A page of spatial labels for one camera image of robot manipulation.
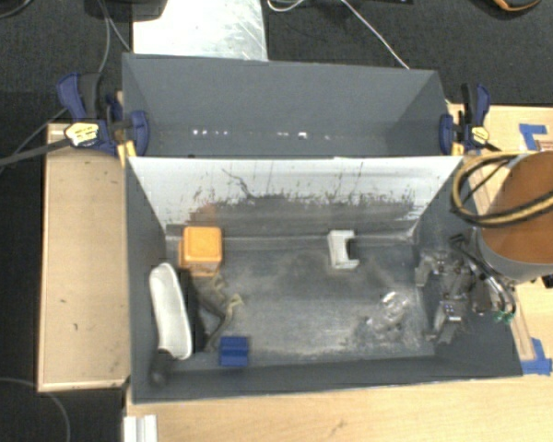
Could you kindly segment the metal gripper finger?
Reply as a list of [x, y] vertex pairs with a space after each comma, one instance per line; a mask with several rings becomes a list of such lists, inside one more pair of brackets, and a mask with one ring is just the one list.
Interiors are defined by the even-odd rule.
[[419, 254], [418, 266], [414, 273], [416, 286], [424, 287], [431, 274], [439, 274], [444, 271], [445, 264], [445, 250], [423, 250]]
[[465, 321], [466, 303], [462, 300], [444, 299], [434, 313], [432, 327], [426, 339], [437, 344], [449, 344]]

